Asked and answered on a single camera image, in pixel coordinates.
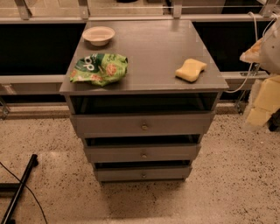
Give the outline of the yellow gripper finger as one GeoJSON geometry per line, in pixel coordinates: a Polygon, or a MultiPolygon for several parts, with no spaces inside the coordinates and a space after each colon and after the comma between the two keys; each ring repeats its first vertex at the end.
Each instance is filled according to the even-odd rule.
{"type": "Polygon", "coordinates": [[[240,60],[247,63],[259,63],[262,41],[261,38],[258,39],[246,52],[241,54],[240,60]]]}
{"type": "Polygon", "coordinates": [[[256,80],[245,110],[247,128],[262,127],[280,109],[280,75],[256,80]]]}

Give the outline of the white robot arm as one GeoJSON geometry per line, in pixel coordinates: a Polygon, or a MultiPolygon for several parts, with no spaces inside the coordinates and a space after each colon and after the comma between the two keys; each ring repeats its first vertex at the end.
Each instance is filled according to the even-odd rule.
{"type": "Polygon", "coordinates": [[[240,60],[258,63],[270,73],[269,78],[253,85],[245,122],[250,128],[262,127],[280,109],[280,19],[241,54],[240,60]]]}

